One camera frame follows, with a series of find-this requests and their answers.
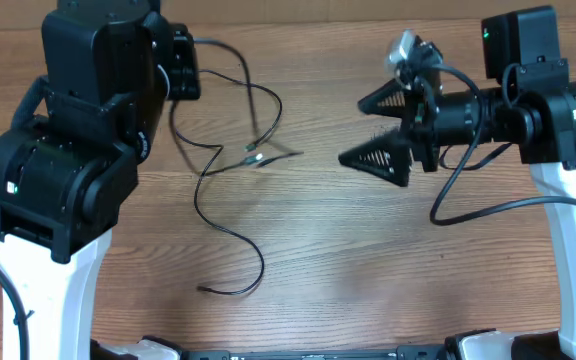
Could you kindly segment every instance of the wooden table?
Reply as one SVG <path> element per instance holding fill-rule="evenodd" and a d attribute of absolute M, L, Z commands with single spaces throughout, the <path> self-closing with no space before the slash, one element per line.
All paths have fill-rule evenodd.
<path fill-rule="evenodd" d="M 245 54 L 254 80 L 284 100 L 274 139 L 305 155 L 208 181 L 202 209 L 257 241 L 267 272 L 250 295 L 198 293 L 197 284 L 246 286 L 259 262 L 248 245 L 199 219 L 192 207 L 196 177 L 162 119 L 140 168 L 141 185 L 114 229 L 93 337 L 134 342 L 156 334 L 190 349 L 264 351 L 385 348 L 483 327 L 557 327 L 559 290 L 542 208 L 439 228 L 428 211 L 447 171 L 424 174 L 416 166 L 410 187 L 401 189 L 339 166 L 341 151 L 397 123 L 361 115 L 356 102 L 387 80 L 385 49 L 405 28 L 432 39 L 449 64 L 481 86 L 493 85 L 484 79 L 479 22 L 472 20 L 192 27 L 196 36 L 222 39 Z M 561 20 L 560 31 L 576 79 L 576 18 Z M 38 31 L 0 32 L 0 134 L 45 72 L 42 54 Z M 200 48 L 199 61 L 241 77 L 236 60 L 219 50 Z M 182 103 L 177 123 L 191 139 L 226 144 L 220 165 L 239 161 L 251 139 L 245 91 L 209 75 L 202 80 L 202 99 Z M 445 80 L 446 91 L 463 88 Z M 275 103 L 263 93 L 256 101 L 269 125 Z M 491 148 L 482 146 L 475 157 Z M 211 156 L 187 150 L 197 167 Z M 450 160 L 459 155 L 455 150 Z M 535 194 L 512 150 L 464 174 L 441 215 Z"/>

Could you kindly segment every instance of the wooden surface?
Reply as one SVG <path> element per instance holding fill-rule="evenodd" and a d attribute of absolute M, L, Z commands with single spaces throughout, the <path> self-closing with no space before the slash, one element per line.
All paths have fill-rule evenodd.
<path fill-rule="evenodd" d="M 102 266 L 94 338 L 134 342 L 156 334 L 191 349 L 352 349 L 441 341 L 491 326 L 557 327 L 558 285 L 542 208 L 439 228 L 428 211 L 448 172 L 424 174 L 416 166 L 411 186 L 401 189 L 338 165 L 341 151 L 396 124 L 360 115 L 356 102 L 387 80 L 384 50 L 405 28 L 432 39 L 449 64 L 481 86 L 493 85 L 484 80 L 478 21 L 192 27 L 196 36 L 223 39 L 245 54 L 253 80 L 284 100 L 274 139 L 305 155 L 207 181 L 202 209 L 257 241 L 267 272 L 247 296 L 198 293 L 197 284 L 239 289 L 254 279 L 259 263 L 248 245 L 209 228 L 194 212 L 196 177 L 162 119 Z M 576 20 L 560 21 L 560 30 L 576 79 Z M 200 48 L 199 61 L 241 76 L 236 61 L 219 50 Z M 0 134 L 44 71 L 37 31 L 0 32 Z M 202 80 L 202 99 L 183 103 L 177 123 L 191 139 L 225 143 L 220 164 L 239 161 L 251 139 L 245 92 L 208 75 Z M 445 80 L 446 91 L 463 89 Z M 256 101 L 262 123 L 270 124 L 275 104 L 262 93 Z M 196 166 L 211 156 L 188 152 Z M 535 194 L 528 168 L 512 150 L 464 174 L 441 216 Z"/>
<path fill-rule="evenodd" d="M 0 0 L 0 30 L 39 28 L 56 4 Z M 242 24 L 480 19 L 541 5 L 555 6 L 560 16 L 576 16 L 576 1 L 570 0 L 162 0 L 162 12 L 171 21 L 189 24 Z"/>

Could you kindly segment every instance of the tabletop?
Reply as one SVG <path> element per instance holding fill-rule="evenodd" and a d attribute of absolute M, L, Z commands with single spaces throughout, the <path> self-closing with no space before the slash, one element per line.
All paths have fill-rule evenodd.
<path fill-rule="evenodd" d="M 277 92 L 284 116 L 273 140 L 304 155 L 207 180 L 199 205 L 215 222 L 253 239 L 267 269 L 243 296 L 199 293 L 198 284 L 246 286 L 259 260 L 244 242 L 206 225 L 193 208 L 197 176 L 211 150 L 180 155 L 162 117 L 140 185 L 121 208 L 99 276 L 93 338 L 132 343 L 154 334 L 189 349 L 270 351 L 387 348 L 442 341 L 476 328 L 559 325 L 559 289 L 542 207 L 446 228 L 428 212 L 448 171 L 416 164 L 408 188 L 341 167 L 337 155 L 397 125 L 361 115 L 357 101 L 388 80 L 390 41 L 415 29 L 446 62 L 486 80 L 473 20 L 298 25 L 197 25 L 246 57 L 253 81 Z M 576 79 L 576 18 L 561 19 L 563 56 Z M 242 78 L 230 54 L 198 47 L 201 68 Z M 0 32 L 0 134 L 32 80 L 45 73 L 38 31 Z M 199 101 L 181 103 L 176 124 L 190 139 L 223 143 L 217 162 L 244 156 L 252 138 L 245 90 L 201 76 Z M 444 76 L 445 92 L 464 89 Z M 277 104 L 255 93 L 261 127 Z M 474 158 L 493 145 L 481 146 Z M 456 162 L 464 149 L 448 157 Z M 266 145 L 264 155 L 279 152 Z M 537 192 L 516 148 L 463 174 L 440 216 L 458 215 Z M 1 290 L 0 290 L 1 351 Z"/>

